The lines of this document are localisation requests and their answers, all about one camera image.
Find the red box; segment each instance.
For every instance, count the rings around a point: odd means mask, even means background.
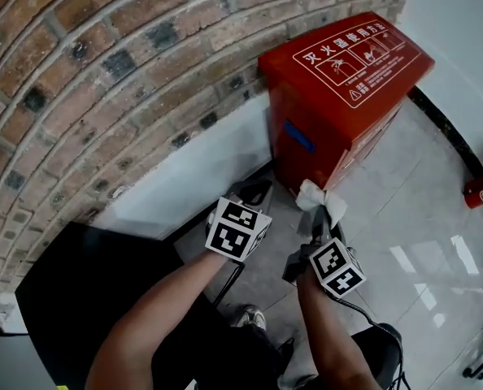
[[[261,56],[278,180],[296,193],[305,179],[332,188],[372,150],[407,92],[433,64],[419,46],[372,12],[329,24]]]

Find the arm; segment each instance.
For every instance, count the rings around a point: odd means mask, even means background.
[[[298,296],[315,366],[326,388],[380,390],[361,350],[324,294],[311,266],[298,278]]]
[[[154,352],[226,261],[206,250],[146,292],[102,343],[87,390],[151,390]]]

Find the warning triangle symbol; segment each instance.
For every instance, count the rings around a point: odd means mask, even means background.
[[[353,89],[350,90],[350,96],[352,97],[352,100],[359,100],[361,98],[361,93],[358,93],[357,91],[354,91]]]

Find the blue sticker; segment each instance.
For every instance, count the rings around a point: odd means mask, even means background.
[[[285,121],[285,131],[287,134],[292,137],[293,139],[297,140],[301,146],[307,149],[308,153],[314,153],[315,145],[311,141],[309,141],[296,127],[290,122]]]

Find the box lid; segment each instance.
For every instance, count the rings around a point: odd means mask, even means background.
[[[259,58],[351,141],[397,105],[434,61],[391,23],[362,13],[293,39]]]

